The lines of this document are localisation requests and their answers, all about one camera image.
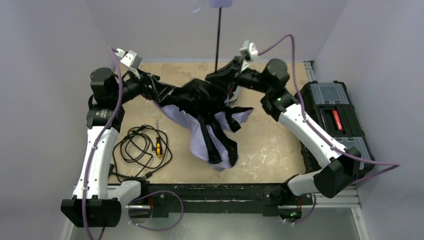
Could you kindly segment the lilac black folding umbrella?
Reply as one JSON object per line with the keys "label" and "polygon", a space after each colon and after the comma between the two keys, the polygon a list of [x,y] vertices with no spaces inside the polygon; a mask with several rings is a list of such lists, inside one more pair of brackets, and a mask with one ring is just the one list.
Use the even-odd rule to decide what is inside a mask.
{"label": "lilac black folding umbrella", "polygon": [[254,108],[231,106],[226,92],[198,78],[176,87],[157,106],[169,119],[190,131],[189,148],[195,157],[218,171],[237,164],[238,143],[225,132],[240,130]]}

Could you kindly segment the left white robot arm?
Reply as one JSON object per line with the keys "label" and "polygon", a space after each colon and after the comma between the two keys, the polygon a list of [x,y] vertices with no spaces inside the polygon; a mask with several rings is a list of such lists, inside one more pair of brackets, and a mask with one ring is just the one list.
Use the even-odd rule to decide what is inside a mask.
{"label": "left white robot arm", "polygon": [[61,212],[78,228],[116,227],[123,208],[142,194],[142,180],[125,180],[108,188],[110,164],[125,115],[123,104],[138,96],[156,103],[175,87],[160,77],[137,69],[123,80],[107,67],[90,74],[92,95],[86,115],[87,147],[80,177]]}

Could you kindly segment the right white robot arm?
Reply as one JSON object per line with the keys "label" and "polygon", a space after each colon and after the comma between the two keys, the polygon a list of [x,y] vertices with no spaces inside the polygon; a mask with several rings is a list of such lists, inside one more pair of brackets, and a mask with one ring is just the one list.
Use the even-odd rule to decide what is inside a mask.
{"label": "right white robot arm", "polygon": [[301,99],[286,89],[290,75],[283,60],[273,58],[258,72],[244,67],[242,58],[236,56],[205,79],[226,91],[244,87],[263,93],[260,102],[264,111],[289,129],[315,157],[321,168],[286,180],[287,196],[320,193],[331,199],[356,181],[359,164],[355,160],[361,152],[338,142],[305,112]]}

